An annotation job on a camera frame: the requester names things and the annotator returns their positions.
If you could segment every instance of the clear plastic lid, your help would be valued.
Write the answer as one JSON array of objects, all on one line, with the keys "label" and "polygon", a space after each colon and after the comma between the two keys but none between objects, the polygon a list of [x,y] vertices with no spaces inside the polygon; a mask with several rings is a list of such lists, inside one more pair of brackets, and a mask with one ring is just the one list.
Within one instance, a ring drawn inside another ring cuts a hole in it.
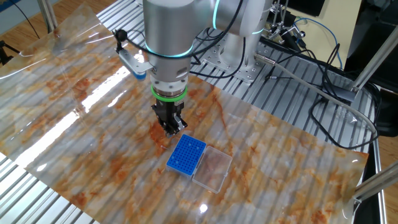
[{"label": "clear plastic lid", "polygon": [[228,175],[231,162],[231,156],[208,146],[192,181],[217,194]]}]

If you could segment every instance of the blue pipette tip rack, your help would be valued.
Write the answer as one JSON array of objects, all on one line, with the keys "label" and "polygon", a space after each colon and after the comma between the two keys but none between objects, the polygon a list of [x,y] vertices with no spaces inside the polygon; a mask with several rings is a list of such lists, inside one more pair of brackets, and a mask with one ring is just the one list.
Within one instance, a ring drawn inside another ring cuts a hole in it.
[{"label": "blue pipette tip rack", "polygon": [[206,143],[183,134],[166,166],[187,177],[192,177],[205,148]]}]

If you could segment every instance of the teal light ring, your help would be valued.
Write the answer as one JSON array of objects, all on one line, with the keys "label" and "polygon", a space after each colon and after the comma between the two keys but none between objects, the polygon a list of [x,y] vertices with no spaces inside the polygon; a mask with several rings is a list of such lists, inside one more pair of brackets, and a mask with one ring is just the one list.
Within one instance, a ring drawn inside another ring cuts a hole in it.
[{"label": "teal light ring", "polygon": [[216,20],[217,20],[218,5],[220,5],[220,0],[217,0],[216,6],[214,7],[214,12],[213,12],[213,28],[214,29],[217,29]]},{"label": "teal light ring", "polygon": [[253,32],[252,34],[259,34],[259,33],[261,33],[262,31],[264,31],[264,29],[262,29],[262,30],[260,30],[260,31],[257,31],[257,32]]},{"label": "teal light ring", "polygon": [[189,54],[189,53],[192,51],[192,49],[193,49],[193,44],[192,44],[191,48],[190,48],[189,50],[187,50],[186,52],[184,52],[184,53],[181,53],[181,54],[178,54],[178,55],[162,55],[162,54],[158,54],[158,53],[154,52],[153,50],[151,50],[151,49],[148,47],[147,43],[145,43],[145,46],[146,46],[147,49],[148,49],[150,52],[152,52],[153,54],[157,54],[157,55],[160,55],[160,56],[163,56],[163,57],[170,57],[170,58],[183,57],[183,56]]}]

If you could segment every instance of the gray cable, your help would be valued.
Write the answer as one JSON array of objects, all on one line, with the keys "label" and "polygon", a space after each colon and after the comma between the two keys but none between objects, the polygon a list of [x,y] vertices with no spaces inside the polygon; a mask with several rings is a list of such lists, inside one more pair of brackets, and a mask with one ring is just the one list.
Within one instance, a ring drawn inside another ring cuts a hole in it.
[{"label": "gray cable", "polygon": [[334,99],[333,97],[331,97],[330,95],[327,95],[326,93],[324,93],[323,91],[319,90],[318,88],[315,88],[311,84],[309,84],[306,81],[302,80],[301,78],[295,76],[292,72],[290,72],[289,70],[287,70],[283,66],[279,65],[278,63],[275,63],[274,66],[277,67],[277,68],[280,68],[284,73],[290,75],[294,80],[296,80],[299,83],[305,85],[307,88],[315,91],[316,93],[318,93],[319,95],[325,97],[326,99],[330,100],[331,102],[334,102],[337,105],[340,105],[341,107],[347,109],[349,112],[351,112],[351,113],[355,114],[356,116],[362,118],[366,122],[366,124],[368,124],[368,126],[371,128],[372,134],[374,136],[377,134],[376,127],[374,126],[373,122],[367,116],[363,115],[361,112],[359,112],[356,109],[346,105],[345,103],[342,103],[342,102]]}]

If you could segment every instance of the green ring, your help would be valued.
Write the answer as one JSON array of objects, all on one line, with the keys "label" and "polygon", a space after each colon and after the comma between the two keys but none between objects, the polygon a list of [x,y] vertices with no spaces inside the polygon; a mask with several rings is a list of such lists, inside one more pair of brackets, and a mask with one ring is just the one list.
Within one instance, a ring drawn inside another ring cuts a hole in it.
[{"label": "green ring", "polygon": [[154,86],[153,86],[153,85],[150,86],[150,90],[152,91],[152,94],[155,96],[155,98],[157,98],[158,100],[161,100],[161,101],[163,101],[163,102],[168,102],[168,103],[170,103],[170,102],[176,102],[176,101],[182,100],[182,99],[185,97],[185,95],[187,94],[187,92],[188,92],[187,87],[185,87],[184,92],[183,92],[181,95],[179,95],[178,97],[166,98],[166,97],[161,97],[161,96],[159,96],[159,95],[155,92]]}]

